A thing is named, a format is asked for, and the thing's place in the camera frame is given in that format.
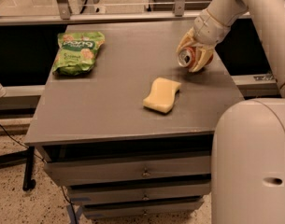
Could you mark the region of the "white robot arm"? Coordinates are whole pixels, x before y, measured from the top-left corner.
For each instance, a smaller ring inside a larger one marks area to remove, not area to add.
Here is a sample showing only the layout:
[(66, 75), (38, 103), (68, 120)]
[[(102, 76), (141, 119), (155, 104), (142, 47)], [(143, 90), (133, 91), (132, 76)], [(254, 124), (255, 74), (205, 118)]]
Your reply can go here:
[(232, 24), (249, 13), (280, 93), (227, 109), (211, 153), (212, 224), (285, 224), (285, 0), (212, 0), (181, 39), (208, 61)]

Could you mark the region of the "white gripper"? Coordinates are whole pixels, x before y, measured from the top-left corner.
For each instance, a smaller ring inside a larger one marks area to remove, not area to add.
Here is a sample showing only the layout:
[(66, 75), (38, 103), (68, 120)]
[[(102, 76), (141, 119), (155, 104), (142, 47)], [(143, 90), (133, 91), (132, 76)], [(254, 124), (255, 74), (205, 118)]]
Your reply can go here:
[[(229, 32), (229, 26), (222, 24), (204, 9), (194, 20), (192, 28), (181, 38), (177, 54), (180, 54), (184, 48), (191, 48), (193, 62), (189, 71), (196, 73), (212, 61), (214, 46), (219, 44)], [(205, 45), (195, 46), (196, 41)]]

